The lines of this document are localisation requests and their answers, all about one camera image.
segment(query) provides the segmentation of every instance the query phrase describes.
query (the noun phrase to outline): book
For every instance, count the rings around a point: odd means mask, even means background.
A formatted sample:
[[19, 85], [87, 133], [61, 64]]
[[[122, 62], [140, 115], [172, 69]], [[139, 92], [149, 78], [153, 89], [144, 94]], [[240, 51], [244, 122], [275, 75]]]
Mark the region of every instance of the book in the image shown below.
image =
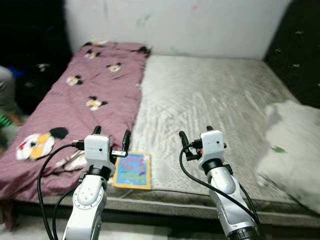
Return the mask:
[[151, 189], [150, 154], [129, 152], [115, 163], [113, 185], [118, 188]]

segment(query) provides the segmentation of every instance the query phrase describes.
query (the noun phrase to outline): bed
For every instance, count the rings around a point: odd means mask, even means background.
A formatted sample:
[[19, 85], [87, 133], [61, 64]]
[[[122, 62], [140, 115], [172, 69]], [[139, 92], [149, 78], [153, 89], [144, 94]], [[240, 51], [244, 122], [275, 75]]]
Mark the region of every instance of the bed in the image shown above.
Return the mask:
[[[225, 160], [253, 199], [263, 224], [320, 228], [319, 216], [285, 192], [258, 185], [255, 167], [266, 130], [264, 108], [297, 100], [261, 61], [153, 55], [142, 84], [142, 101], [130, 150], [151, 154], [151, 191], [108, 188], [107, 211], [158, 217], [218, 219], [206, 188], [192, 182], [180, 169], [179, 131], [197, 139], [207, 125], [224, 134]], [[196, 162], [186, 168], [206, 180]], [[44, 198], [48, 206], [59, 196]], [[27, 202], [15, 198], [16, 206]], [[72, 205], [72, 197], [63, 202]]]
[[[1, 156], [0, 207], [7, 211], [7, 224], [12, 223], [8, 206], [13, 198], [38, 199], [37, 175], [49, 153], [83, 140], [97, 125], [114, 149], [122, 147], [138, 114], [148, 56], [143, 44], [117, 42], [88, 42], [73, 56]], [[67, 167], [75, 150], [69, 147], [50, 161], [41, 180], [45, 195], [62, 194], [78, 183], [81, 171]]]

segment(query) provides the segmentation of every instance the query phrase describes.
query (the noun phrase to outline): dark fabric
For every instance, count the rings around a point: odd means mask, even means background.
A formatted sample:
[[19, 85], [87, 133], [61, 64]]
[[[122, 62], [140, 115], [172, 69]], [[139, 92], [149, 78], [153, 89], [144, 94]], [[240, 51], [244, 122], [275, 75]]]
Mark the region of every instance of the dark fabric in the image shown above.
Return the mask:
[[265, 62], [303, 104], [320, 108], [320, 1], [294, 0]]
[[44, 99], [61, 74], [64, 64], [47, 64], [40, 67], [34, 64], [27, 68], [26, 74], [16, 79], [15, 101], [25, 114], [30, 115]]
[[0, 1], [1, 65], [67, 63], [63, 0]]

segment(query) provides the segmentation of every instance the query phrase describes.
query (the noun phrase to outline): blanket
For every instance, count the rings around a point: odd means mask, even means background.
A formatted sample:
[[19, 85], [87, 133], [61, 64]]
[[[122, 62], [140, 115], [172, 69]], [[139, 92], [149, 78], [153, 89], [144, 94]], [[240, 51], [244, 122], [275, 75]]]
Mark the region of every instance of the blanket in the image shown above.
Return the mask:
[[[85, 44], [0, 159], [0, 202], [38, 198], [37, 177], [47, 158], [35, 159], [48, 150], [48, 144], [53, 152], [73, 140], [83, 140], [101, 125], [101, 134], [110, 136], [113, 148], [120, 149], [138, 113], [139, 85], [149, 54], [138, 43]], [[51, 133], [56, 129], [63, 129], [64, 135], [55, 137], [53, 144]], [[60, 151], [47, 165], [41, 180], [43, 195], [75, 187], [81, 170], [60, 172], [55, 167], [74, 151], [71, 147]]]

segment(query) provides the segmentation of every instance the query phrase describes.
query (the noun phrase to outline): cartoon character print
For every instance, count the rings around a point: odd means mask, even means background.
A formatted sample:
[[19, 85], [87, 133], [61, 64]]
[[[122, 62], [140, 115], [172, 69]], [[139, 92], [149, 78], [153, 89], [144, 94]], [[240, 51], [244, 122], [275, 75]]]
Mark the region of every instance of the cartoon character print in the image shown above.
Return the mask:
[[100, 52], [92, 52], [92, 50], [90, 49], [90, 50], [86, 51], [85, 56], [88, 59], [93, 59], [93, 58], [98, 57], [100, 54], [101, 54]]
[[17, 160], [37, 160], [51, 152], [55, 139], [64, 139], [68, 134], [65, 127], [56, 127], [45, 134], [35, 133], [27, 136], [16, 148]]
[[99, 109], [101, 106], [108, 104], [107, 101], [98, 101], [96, 96], [90, 96], [90, 100], [86, 102], [86, 106], [90, 108], [91, 111]]
[[80, 75], [75, 75], [75, 76], [70, 76], [66, 79], [66, 83], [69, 84], [70, 86], [74, 85], [81, 85], [84, 82], [81, 79]]
[[132, 50], [131, 52], [137, 52], [139, 54], [144, 54], [147, 58], [151, 55], [151, 49], [145, 46], [140, 47], [138, 50]]
[[96, 46], [100, 46], [103, 44], [106, 44], [107, 41], [97, 41], [97, 40], [93, 40], [93, 41], [89, 41], [87, 43], [85, 43], [83, 46], [91, 46], [91, 45], [96, 45]]
[[108, 65], [108, 66], [106, 66], [109, 70], [110, 70], [110, 72], [117, 72], [117, 71], [119, 71], [120, 69], [121, 69], [121, 63], [120, 62], [118, 62], [116, 65]]

